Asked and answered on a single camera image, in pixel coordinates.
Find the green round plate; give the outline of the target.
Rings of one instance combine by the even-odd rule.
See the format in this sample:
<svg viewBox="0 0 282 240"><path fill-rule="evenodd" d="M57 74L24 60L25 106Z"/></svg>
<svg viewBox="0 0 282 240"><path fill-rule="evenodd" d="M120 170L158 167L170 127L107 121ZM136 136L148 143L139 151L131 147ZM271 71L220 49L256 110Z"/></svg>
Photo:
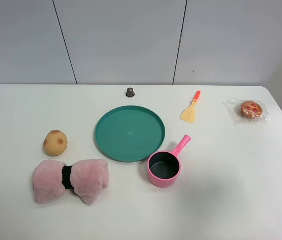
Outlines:
<svg viewBox="0 0 282 240"><path fill-rule="evenodd" d="M108 158L135 163L148 159L163 144L166 128L153 111L135 105L117 107L96 124L94 140Z"/></svg>

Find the pink toy saucepan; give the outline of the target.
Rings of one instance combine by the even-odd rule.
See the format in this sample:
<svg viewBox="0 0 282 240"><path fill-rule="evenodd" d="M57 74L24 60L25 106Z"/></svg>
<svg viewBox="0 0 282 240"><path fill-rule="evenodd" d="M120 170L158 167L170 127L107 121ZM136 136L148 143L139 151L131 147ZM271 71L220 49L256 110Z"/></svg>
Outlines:
<svg viewBox="0 0 282 240"><path fill-rule="evenodd" d="M158 151L153 153L147 161L147 175L151 184L158 188L172 186L181 172L179 154L191 141L185 135L172 151Z"/></svg>

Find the pink towel black band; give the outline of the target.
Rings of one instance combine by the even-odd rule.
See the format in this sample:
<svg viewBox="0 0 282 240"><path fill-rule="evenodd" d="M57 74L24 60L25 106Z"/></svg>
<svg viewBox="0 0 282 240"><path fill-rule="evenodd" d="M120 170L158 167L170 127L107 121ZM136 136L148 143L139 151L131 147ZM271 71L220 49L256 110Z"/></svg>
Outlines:
<svg viewBox="0 0 282 240"><path fill-rule="evenodd" d="M41 162L32 174L34 197L38 204L58 200L73 190L87 205L92 205L109 187L109 165L105 159L81 160L72 166L56 160Z"/></svg>

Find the small grey metal cap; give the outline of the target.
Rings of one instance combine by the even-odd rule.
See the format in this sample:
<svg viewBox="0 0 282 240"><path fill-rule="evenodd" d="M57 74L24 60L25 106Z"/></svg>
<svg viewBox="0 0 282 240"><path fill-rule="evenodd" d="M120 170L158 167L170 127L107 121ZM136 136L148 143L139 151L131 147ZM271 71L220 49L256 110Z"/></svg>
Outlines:
<svg viewBox="0 0 282 240"><path fill-rule="evenodd" d="M126 91L126 96L128 98L133 98L135 96L134 89L132 87L129 87Z"/></svg>

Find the toy potato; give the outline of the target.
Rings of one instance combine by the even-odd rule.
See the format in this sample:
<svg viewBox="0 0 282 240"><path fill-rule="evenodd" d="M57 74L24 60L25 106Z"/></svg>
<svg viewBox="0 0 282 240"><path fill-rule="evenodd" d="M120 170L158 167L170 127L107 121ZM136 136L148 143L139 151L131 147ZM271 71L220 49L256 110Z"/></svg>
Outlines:
<svg viewBox="0 0 282 240"><path fill-rule="evenodd" d="M60 130L52 130L43 142L44 152L51 157L56 157L64 153L68 146L67 136Z"/></svg>

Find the wrapped pastry in plastic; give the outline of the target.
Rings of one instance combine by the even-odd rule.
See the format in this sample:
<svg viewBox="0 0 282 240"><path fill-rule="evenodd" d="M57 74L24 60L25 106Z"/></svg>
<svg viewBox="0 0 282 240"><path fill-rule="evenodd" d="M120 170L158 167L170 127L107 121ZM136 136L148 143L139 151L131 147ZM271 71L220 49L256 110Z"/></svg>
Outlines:
<svg viewBox="0 0 282 240"><path fill-rule="evenodd" d="M228 100L224 106L236 125L271 122L266 106L260 101Z"/></svg>

